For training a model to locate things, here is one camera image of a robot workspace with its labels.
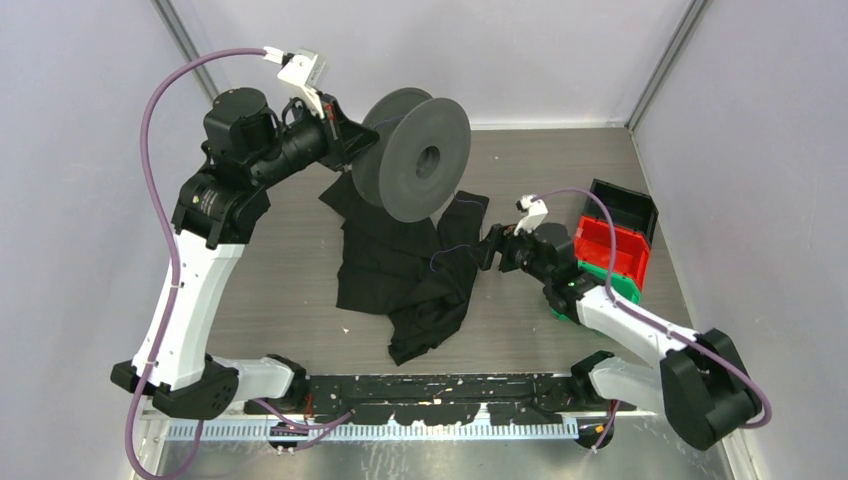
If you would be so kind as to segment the grey plastic cable spool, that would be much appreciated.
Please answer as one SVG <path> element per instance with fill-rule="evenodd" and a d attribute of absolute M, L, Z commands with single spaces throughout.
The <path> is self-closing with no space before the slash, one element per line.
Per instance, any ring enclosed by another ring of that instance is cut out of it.
<path fill-rule="evenodd" d="M 379 134 L 351 168 L 354 187 L 368 204 L 413 223 L 453 195 L 471 147 L 470 122 L 457 101 L 401 88 L 380 99 L 363 125 Z"/>

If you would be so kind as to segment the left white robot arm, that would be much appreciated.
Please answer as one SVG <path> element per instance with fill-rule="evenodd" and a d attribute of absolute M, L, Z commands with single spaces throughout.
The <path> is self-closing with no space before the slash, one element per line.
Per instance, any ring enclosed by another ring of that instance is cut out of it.
<path fill-rule="evenodd" d="M 203 127 L 205 162 L 181 187 L 166 224 L 177 260 L 144 342 L 133 358 L 114 365 L 110 379 L 172 418 L 211 420 L 234 402 L 254 399 L 293 414 L 307 398 L 303 367 L 279 355 L 211 355 L 211 326 L 229 276 L 269 209 L 270 188 L 314 163 L 341 171 L 379 134 L 348 119 L 329 94 L 320 95 L 316 112 L 293 98 L 276 113 L 253 88 L 219 95 Z"/>

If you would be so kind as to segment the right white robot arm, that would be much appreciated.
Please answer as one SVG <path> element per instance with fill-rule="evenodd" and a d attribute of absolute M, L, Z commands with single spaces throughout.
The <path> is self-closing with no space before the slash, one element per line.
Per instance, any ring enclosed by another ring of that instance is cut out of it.
<path fill-rule="evenodd" d="M 573 365 L 570 392 L 580 408 L 596 410 L 607 400 L 636 406 L 662 416 L 698 450 L 769 420 L 765 396 L 727 334 L 683 328 L 625 299 L 579 265 L 565 226 L 496 224 L 472 255 L 482 270 L 536 279 L 552 310 L 641 358 L 636 365 L 599 351 Z"/>

